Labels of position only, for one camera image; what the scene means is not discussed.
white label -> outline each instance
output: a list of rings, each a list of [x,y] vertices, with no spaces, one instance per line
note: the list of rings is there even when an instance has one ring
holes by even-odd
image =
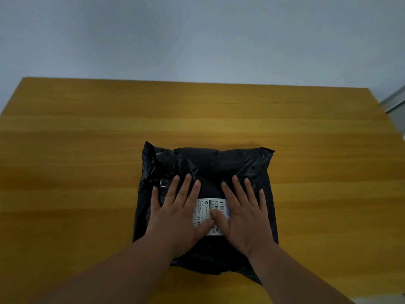
[[[197,206],[194,210],[193,223],[194,227],[197,227],[206,219],[210,218],[210,210],[218,209],[229,220],[230,211],[226,200],[222,198],[200,198],[197,199]],[[222,236],[224,235],[218,226],[214,225],[209,231],[207,236]]]

black plastic mailer bag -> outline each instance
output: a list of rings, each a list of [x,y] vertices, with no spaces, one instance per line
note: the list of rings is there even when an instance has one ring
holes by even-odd
[[[142,151],[142,177],[139,183],[133,241],[145,234],[150,217],[153,186],[159,189],[159,201],[160,205],[163,205],[173,177],[180,176],[178,187],[180,189],[185,176],[190,173],[192,175],[190,187],[197,179],[201,181],[201,190],[194,212],[195,225],[199,223],[197,221],[204,219],[199,217],[201,212],[209,213],[210,208],[218,208],[225,215],[229,215],[229,209],[223,202],[225,196],[221,189],[221,182],[225,181],[234,190],[231,178],[237,175],[243,188],[243,179],[249,178],[257,199],[259,190],[263,188],[273,239],[278,243],[273,194],[267,174],[273,153],[273,150],[264,147],[225,151],[207,148],[170,150],[145,142]],[[172,266],[216,275],[233,271],[261,283],[247,257],[233,248],[215,226],[209,235],[204,236],[188,253],[173,260]]]

hand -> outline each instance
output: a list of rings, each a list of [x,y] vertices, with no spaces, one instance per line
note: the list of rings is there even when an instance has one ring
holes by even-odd
[[[228,241],[249,258],[264,244],[275,244],[275,242],[267,216],[263,189],[259,191],[260,204],[258,204],[249,179],[246,178],[244,182],[247,196],[235,175],[232,177],[232,183],[236,196],[225,182],[221,184],[230,209],[229,222],[218,209],[212,209],[211,216]]]
[[[193,213],[197,205],[201,183],[199,180],[195,181],[187,198],[191,175],[186,175],[179,194],[176,196],[179,181],[180,177],[176,175],[170,184],[162,207],[159,204],[158,188],[153,188],[151,217],[145,233],[157,241],[164,242],[172,259],[188,252],[214,225],[214,220],[208,219],[194,228]]]

finger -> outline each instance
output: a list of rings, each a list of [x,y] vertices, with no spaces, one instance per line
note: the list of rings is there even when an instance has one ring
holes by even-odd
[[[214,220],[208,219],[196,227],[196,242],[208,234],[209,230],[214,226]]]
[[[239,183],[238,177],[236,175],[232,176],[232,183],[233,187],[235,189],[236,197],[239,200],[239,203],[241,206],[246,206],[249,204],[249,201],[247,200],[247,196],[245,192],[243,191],[242,186]]]
[[[179,175],[175,175],[175,177],[172,180],[172,183],[170,184],[169,189],[167,190],[165,202],[163,203],[164,207],[168,207],[174,203],[175,198],[176,198],[176,190],[177,190],[177,186],[179,185],[179,181],[180,181]]]
[[[231,214],[236,213],[236,211],[240,208],[238,199],[224,181],[221,183],[221,188],[225,194],[226,203],[228,204]]]
[[[152,189],[152,198],[151,198],[151,216],[154,215],[159,209],[160,209],[159,190],[154,186]]]
[[[218,210],[212,209],[210,212],[215,224],[220,228],[225,237],[229,236],[229,223],[226,217]]]
[[[259,191],[259,208],[260,210],[267,215],[267,205],[266,205],[266,196],[265,196],[265,192],[263,191],[263,189],[260,189]]]
[[[254,195],[252,184],[250,183],[250,180],[245,178],[245,188],[246,188],[246,194],[247,194],[247,199],[249,200],[249,203],[256,208],[259,208],[259,204],[257,203],[256,196]]]
[[[187,195],[188,195],[188,189],[190,188],[190,183],[191,183],[191,175],[187,174],[185,176],[183,185],[180,188],[179,193],[176,196],[175,205],[178,205],[180,207],[184,206],[185,200],[187,199]]]
[[[201,182],[200,180],[197,179],[193,185],[193,189],[191,190],[190,195],[188,196],[184,204],[184,207],[189,209],[191,212],[193,212],[194,209],[196,208],[198,194],[200,194],[200,189],[201,189]]]

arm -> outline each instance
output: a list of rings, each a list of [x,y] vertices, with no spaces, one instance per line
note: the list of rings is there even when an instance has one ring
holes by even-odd
[[[201,184],[197,180],[187,198],[188,174],[176,196],[179,179],[174,177],[162,207],[154,187],[151,218],[141,239],[34,303],[145,303],[171,261],[190,250],[214,224],[206,220],[194,228],[192,217]]]
[[[232,182],[236,196],[222,183],[231,211],[229,222],[216,209],[211,215],[230,243],[248,257],[271,301],[275,304],[352,303],[273,241],[263,190],[259,191],[258,204],[249,179],[245,179],[246,194],[236,176]]]

